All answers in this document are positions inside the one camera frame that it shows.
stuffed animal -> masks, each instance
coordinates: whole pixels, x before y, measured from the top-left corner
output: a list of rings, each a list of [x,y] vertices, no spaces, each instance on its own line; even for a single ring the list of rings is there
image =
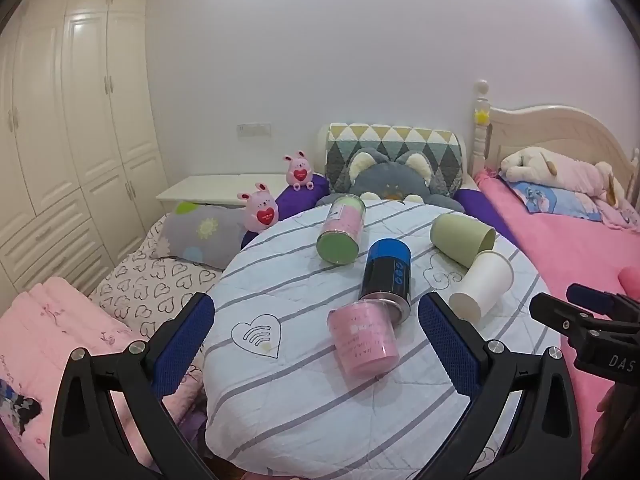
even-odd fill
[[[244,227],[248,231],[261,233],[278,221],[278,204],[266,184],[257,182],[255,187],[258,189],[255,193],[238,193],[238,198],[246,200]]]
[[[429,191],[431,165],[423,153],[407,152],[395,162],[371,148],[363,148],[351,159],[348,167],[348,193],[362,199],[403,200],[453,209],[463,213],[459,202]],[[319,203],[329,203],[339,194],[325,197]]]
[[[306,159],[305,152],[299,151],[296,156],[285,155],[283,160],[289,161],[287,184],[293,186],[295,191],[299,191],[301,186],[306,186],[307,189],[314,188],[314,183],[311,182],[314,170]]]
[[[625,191],[606,162],[595,165],[531,146],[505,158],[500,169],[509,182],[531,182],[599,198],[617,207]]]

red heart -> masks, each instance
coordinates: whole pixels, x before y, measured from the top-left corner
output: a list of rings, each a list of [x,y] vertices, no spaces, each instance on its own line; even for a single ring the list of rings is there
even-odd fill
[[[300,182],[306,179],[306,170],[295,170],[293,176]]]
[[[258,222],[260,222],[261,224],[269,225],[271,223],[271,220],[273,220],[275,214],[276,212],[273,210],[273,207],[270,207],[265,209],[264,211],[258,211],[255,216],[258,219]]]

pink bed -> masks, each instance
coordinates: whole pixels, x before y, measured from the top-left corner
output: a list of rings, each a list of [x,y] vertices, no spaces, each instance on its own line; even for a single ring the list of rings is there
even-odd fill
[[[18,295],[0,318],[0,377],[19,394],[33,397],[42,412],[27,423],[22,435],[10,430],[25,457],[44,478],[49,477],[49,433],[62,373],[69,354],[84,347],[92,355],[123,351],[140,339],[126,325],[106,314],[62,278],[49,278]],[[180,420],[202,386],[202,373],[190,372],[162,402]],[[113,393],[120,421],[140,463],[152,462],[127,408]]]
[[[609,229],[599,222],[553,214],[530,214],[507,186],[481,171],[476,183],[516,237],[522,251],[536,266],[557,298],[566,299],[566,289],[581,283],[597,290],[622,293],[618,273],[623,267],[640,266],[640,235]],[[582,472],[591,459],[591,437],[599,417],[596,405],[611,382],[576,370],[575,351],[565,338],[562,352],[580,413]]]

white plush dog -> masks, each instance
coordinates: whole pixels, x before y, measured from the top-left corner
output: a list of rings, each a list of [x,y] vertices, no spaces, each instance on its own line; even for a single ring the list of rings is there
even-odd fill
[[[509,182],[531,182],[584,193],[618,207],[625,191],[606,162],[588,164],[545,148],[531,146],[505,158],[500,169]]]

cabinet handle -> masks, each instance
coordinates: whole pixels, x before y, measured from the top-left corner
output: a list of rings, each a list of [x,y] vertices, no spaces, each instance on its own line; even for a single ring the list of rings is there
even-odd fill
[[[58,272],[60,270],[60,267],[62,267],[66,262],[66,256],[63,256],[62,259],[60,260],[60,263],[57,264],[53,269],[51,269],[51,273],[55,274],[56,272]]]
[[[41,232],[38,236],[36,236],[36,241],[40,242],[42,240],[44,240],[44,238],[46,238],[47,236],[49,236],[50,232],[51,232],[52,227],[49,226],[46,229],[44,229],[43,232]]]

